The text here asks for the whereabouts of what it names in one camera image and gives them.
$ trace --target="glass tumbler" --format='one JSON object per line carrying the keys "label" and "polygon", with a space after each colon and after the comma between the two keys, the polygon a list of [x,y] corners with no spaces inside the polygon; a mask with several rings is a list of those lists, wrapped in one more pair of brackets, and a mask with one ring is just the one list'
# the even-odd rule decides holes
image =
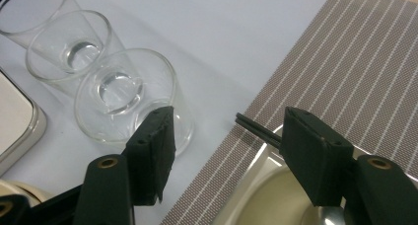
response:
{"label": "glass tumbler", "polygon": [[75,0],[2,0],[0,34],[28,48],[49,21],[76,10],[80,7]]}
{"label": "glass tumbler", "polygon": [[95,61],[123,49],[104,15],[80,10],[49,22],[29,45],[26,64],[37,80],[75,97]]}
{"label": "glass tumbler", "polygon": [[188,145],[194,123],[169,61],[144,48],[126,49],[95,64],[81,83],[75,116],[100,142],[123,146],[149,112],[174,107],[176,154]]}

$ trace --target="placemat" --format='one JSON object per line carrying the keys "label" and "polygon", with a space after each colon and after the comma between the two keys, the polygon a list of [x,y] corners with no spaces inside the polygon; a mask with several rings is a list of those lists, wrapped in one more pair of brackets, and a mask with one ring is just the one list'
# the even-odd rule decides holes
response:
{"label": "placemat", "polygon": [[[418,178],[418,6],[327,0],[245,115],[273,130],[287,106]],[[210,224],[262,141],[235,126],[162,224]]]}

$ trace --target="white tabletop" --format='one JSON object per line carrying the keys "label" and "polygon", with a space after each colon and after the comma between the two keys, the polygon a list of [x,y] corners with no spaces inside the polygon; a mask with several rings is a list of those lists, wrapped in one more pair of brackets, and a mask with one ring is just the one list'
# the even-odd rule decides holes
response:
{"label": "white tabletop", "polygon": [[[136,207],[137,224],[159,224],[326,0],[77,0],[103,13],[126,48],[146,47],[174,66],[196,129],[174,162],[162,204]],[[87,165],[121,149],[78,128],[68,97],[35,80],[25,50],[0,37],[0,66],[37,102],[48,127],[5,175],[58,194],[83,182]]]}

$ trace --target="gray placemat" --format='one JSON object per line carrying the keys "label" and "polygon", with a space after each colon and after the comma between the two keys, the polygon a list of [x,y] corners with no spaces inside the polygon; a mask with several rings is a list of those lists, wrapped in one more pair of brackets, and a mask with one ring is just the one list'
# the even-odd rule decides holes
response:
{"label": "gray placemat", "polygon": [[[287,106],[418,178],[418,6],[327,0],[245,114],[274,129]],[[262,142],[236,126],[162,224],[210,224]]]}

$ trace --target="clear glass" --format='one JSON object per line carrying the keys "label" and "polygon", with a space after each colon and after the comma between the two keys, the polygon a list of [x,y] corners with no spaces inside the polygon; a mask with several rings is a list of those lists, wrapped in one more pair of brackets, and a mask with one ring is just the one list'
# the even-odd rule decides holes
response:
{"label": "clear glass", "polygon": [[49,22],[34,37],[26,63],[37,80],[75,97],[95,61],[123,49],[105,16],[74,11]]}
{"label": "clear glass", "polygon": [[176,154],[188,145],[194,123],[175,72],[160,53],[127,49],[100,60],[78,89],[75,116],[100,142],[124,145],[149,112],[174,107]]}
{"label": "clear glass", "polygon": [[80,10],[75,0],[2,0],[0,34],[23,48],[52,19]]}

